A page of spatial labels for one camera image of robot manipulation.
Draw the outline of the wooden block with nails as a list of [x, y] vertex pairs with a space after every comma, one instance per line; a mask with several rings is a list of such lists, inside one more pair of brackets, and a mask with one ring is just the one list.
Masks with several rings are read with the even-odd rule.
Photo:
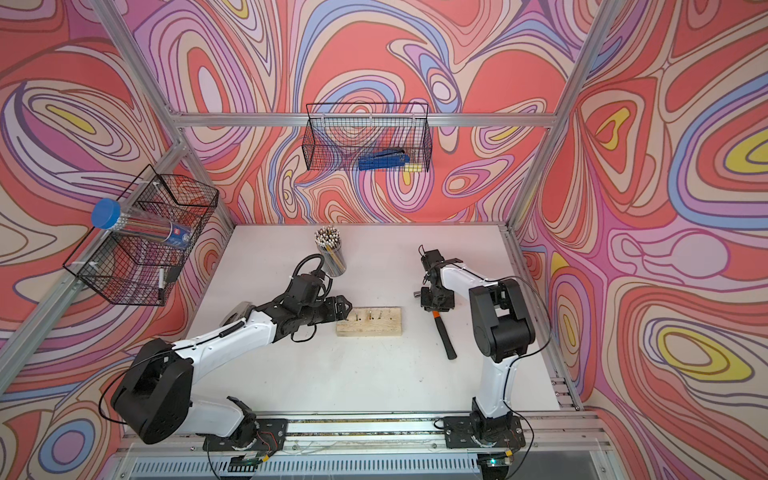
[[345, 320], [336, 324], [338, 337], [399, 337], [402, 331], [400, 307], [353, 308]]

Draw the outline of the claw hammer orange black handle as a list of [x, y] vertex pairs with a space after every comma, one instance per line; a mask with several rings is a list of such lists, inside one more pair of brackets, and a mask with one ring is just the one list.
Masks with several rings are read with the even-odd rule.
[[447, 359], [449, 361], [456, 360], [457, 353], [451, 342], [447, 328], [440, 315], [440, 312], [436, 310], [432, 305], [432, 294], [430, 293], [430, 290], [427, 287], [422, 287], [419, 292], [414, 293], [414, 297], [419, 298], [421, 302], [421, 307], [425, 311], [429, 311], [432, 314], [435, 322], [435, 326], [439, 334], [439, 337], [441, 339], [441, 342], [443, 344]]

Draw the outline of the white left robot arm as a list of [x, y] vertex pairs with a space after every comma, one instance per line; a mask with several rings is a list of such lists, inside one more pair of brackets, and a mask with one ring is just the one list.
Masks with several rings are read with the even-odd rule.
[[224, 365], [291, 337], [303, 326], [345, 320], [352, 303], [329, 291], [322, 279], [301, 274], [267, 303], [240, 303], [222, 326], [208, 333], [175, 343], [148, 342], [113, 393], [112, 409], [146, 445], [193, 434], [219, 438], [234, 450], [254, 448], [262, 437], [255, 412], [237, 397], [208, 398], [195, 386]]

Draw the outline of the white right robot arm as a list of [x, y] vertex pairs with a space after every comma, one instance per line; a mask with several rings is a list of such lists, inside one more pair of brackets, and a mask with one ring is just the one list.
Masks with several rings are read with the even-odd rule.
[[419, 256], [425, 275], [416, 297], [433, 315], [448, 358], [456, 359], [457, 353], [441, 315], [455, 308], [458, 296], [469, 304], [472, 335], [484, 357], [480, 389], [470, 412], [437, 422], [446, 447], [519, 450], [526, 445], [522, 416], [510, 407], [507, 391], [516, 363], [536, 340], [520, 282], [512, 277], [487, 279], [437, 249], [420, 247]]

